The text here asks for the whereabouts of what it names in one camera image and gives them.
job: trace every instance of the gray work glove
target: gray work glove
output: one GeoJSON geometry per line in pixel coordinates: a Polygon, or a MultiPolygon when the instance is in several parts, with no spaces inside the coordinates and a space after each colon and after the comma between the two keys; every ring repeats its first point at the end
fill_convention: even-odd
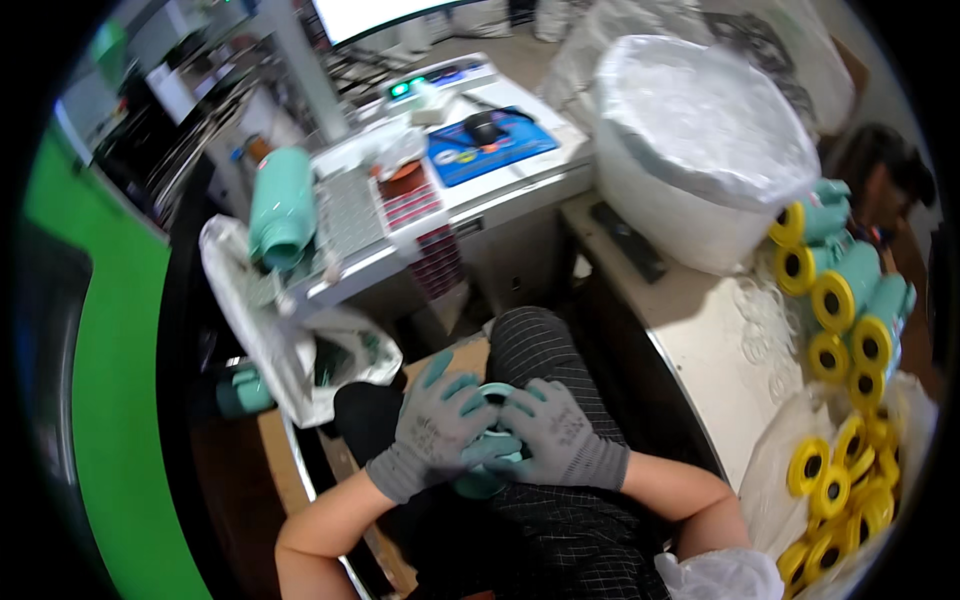
{"type": "Polygon", "coordinates": [[[480,394],[474,373],[444,374],[452,359],[445,350],[417,376],[403,399],[394,443],[367,463],[373,484],[397,504],[520,450],[514,438],[477,440],[496,423],[498,407],[480,394]]]}
{"type": "Polygon", "coordinates": [[[487,470],[521,483],[592,486],[619,491],[630,448],[593,433],[587,415],[563,383],[532,379],[526,391],[510,394],[500,425],[527,443],[531,458],[484,462],[487,470]]]}

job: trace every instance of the green panel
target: green panel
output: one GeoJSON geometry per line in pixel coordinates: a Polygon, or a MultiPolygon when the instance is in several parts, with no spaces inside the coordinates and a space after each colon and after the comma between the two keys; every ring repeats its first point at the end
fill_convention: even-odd
{"type": "Polygon", "coordinates": [[[74,173],[73,160],[52,127],[24,211],[93,260],[73,373],[90,528],[124,598],[209,598],[174,511],[156,423],[156,324],[170,250],[93,174],[74,173]]]}

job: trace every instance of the computer monitor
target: computer monitor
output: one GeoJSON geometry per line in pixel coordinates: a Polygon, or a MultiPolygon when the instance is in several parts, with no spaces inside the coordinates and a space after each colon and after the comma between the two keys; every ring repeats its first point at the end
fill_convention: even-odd
{"type": "Polygon", "coordinates": [[[331,45],[347,44],[397,23],[478,0],[313,0],[331,45]]]}

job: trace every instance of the mouse pad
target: mouse pad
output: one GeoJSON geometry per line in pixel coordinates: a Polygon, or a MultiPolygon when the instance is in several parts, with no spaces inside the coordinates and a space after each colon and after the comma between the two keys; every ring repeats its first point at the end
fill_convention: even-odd
{"type": "Polygon", "coordinates": [[[473,142],[464,131],[463,121],[427,135],[427,156],[446,187],[559,147],[549,133],[527,118],[503,112],[494,112],[492,117],[506,135],[501,135],[488,146],[470,147],[473,142]],[[434,135],[463,141],[464,144],[437,139],[434,135]]]}

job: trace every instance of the workbench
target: workbench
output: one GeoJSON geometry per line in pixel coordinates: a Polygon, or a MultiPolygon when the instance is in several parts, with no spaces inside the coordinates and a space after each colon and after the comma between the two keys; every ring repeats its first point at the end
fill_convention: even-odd
{"type": "Polygon", "coordinates": [[[694,271],[664,257],[668,271],[648,284],[590,216],[594,191],[561,204],[579,251],[639,320],[672,373],[723,474],[738,490],[754,444],[777,406],[773,366],[754,365],[741,350],[746,321],[734,303],[737,281],[694,271]]]}

